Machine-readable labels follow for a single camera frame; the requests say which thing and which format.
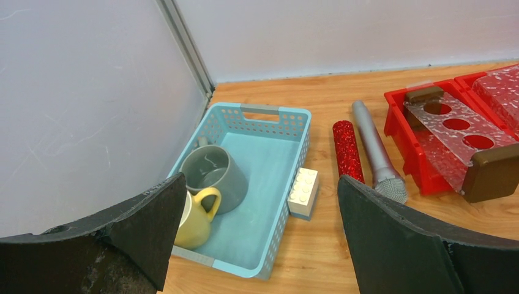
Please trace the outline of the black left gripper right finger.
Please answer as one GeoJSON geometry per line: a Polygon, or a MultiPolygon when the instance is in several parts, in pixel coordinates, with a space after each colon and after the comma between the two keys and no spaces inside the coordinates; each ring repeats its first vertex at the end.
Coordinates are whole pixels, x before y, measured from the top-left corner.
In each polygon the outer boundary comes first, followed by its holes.
{"type": "Polygon", "coordinates": [[[518,292],[518,241],[436,219],[350,176],[337,196],[361,293],[518,292]]]}

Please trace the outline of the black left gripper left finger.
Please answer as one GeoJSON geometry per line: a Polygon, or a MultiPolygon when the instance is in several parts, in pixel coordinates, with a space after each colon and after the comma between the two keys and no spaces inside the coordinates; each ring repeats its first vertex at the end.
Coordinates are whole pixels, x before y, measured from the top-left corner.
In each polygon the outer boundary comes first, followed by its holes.
{"type": "Polygon", "coordinates": [[[163,290],[187,198],[185,176],[90,216],[1,238],[2,293],[163,290]]]}

